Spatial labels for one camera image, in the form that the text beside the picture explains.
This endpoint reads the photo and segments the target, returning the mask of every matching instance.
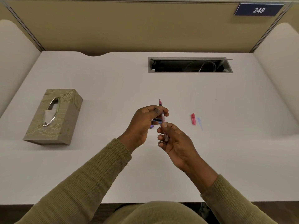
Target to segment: hand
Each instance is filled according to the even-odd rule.
[[[169,116],[168,109],[163,106],[151,105],[136,111],[126,131],[118,137],[118,140],[132,153],[147,139],[147,131],[151,125],[158,125],[154,118],[161,118],[161,113]]]
[[[192,140],[172,123],[162,123],[157,132],[165,132],[169,137],[169,141],[165,142],[164,135],[158,135],[158,140],[162,141],[158,143],[158,146],[167,152],[177,168],[185,173],[188,172],[191,165],[200,158]]]

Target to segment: sweater sleeve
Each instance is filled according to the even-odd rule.
[[[45,195],[17,223],[88,223],[131,158],[126,147],[113,139]]]
[[[221,224],[277,224],[222,175],[201,197]]]

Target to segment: olive green sweater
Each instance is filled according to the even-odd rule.
[[[36,203],[18,224],[88,223],[110,186],[130,161],[131,154],[113,139]],[[244,198],[221,175],[203,195],[221,224],[276,223]],[[188,207],[176,202],[154,201],[122,207],[105,224],[206,223]]]

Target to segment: person's right hand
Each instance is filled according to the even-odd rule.
[[[162,123],[157,132],[165,132],[169,137],[169,141],[165,142],[164,135],[158,135],[158,140],[161,141],[158,142],[158,146],[167,152],[177,168],[188,172],[192,163],[199,158],[192,140],[173,123]]]

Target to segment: person's left hand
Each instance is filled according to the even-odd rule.
[[[161,113],[169,116],[168,109],[163,106],[151,105],[136,111],[126,131],[117,139],[132,153],[147,139],[147,131],[151,125],[158,125],[154,118],[161,118]]]

